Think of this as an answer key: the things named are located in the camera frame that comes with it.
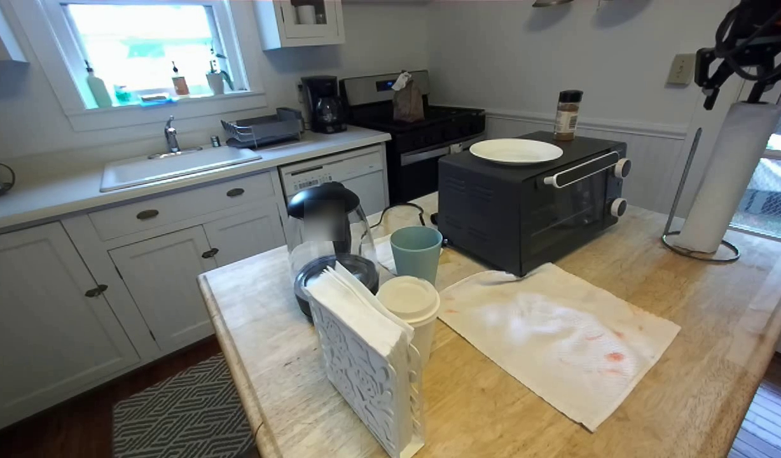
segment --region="black toaster oven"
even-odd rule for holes
[[[597,137],[557,142],[548,164],[509,167],[470,154],[440,161],[438,226],[458,253],[514,275],[581,247],[625,212],[625,145]]]

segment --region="window frame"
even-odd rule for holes
[[[218,94],[218,97],[192,97],[178,99],[162,107],[98,107],[85,109],[89,90],[83,71],[83,52],[75,44],[75,33],[70,21],[66,19],[64,6],[209,6],[215,21],[215,33],[220,37],[224,53],[247,84],[247,93]],[[131,128],[154,121],[178,118],[200,118],[213,112],[239,112],[263,107],[263,88],[261,88],[261,48],[256,42],[255,16],[241,10],[244,6],[237,0],[17,0],[12,10],[23,23],[23,30],[34,52],[34,61],[46,71],[60,112],[75,131],[106,131],[106,128]]]

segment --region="white plate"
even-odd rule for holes
[[[561,149],[523,137],[496,137],[473,142],[470,155],[494,164],[548,164],[561,158]]]

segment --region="blue cup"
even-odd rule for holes
[[[435,226],[405,226],[389,238],[394,272],[435,285],[443,234]]]

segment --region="sink basin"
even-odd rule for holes
[[[154,182],[168,182],[178,177],[204,174],[211,168],[229,168],[237,164],[258,161],[261,155],[239,149],[209,149],[209,151],[183,151],[180,155],[166,158],[131,158],[120,164],[106,164],[101,177],[101,193],[116,188],[145,186]]]

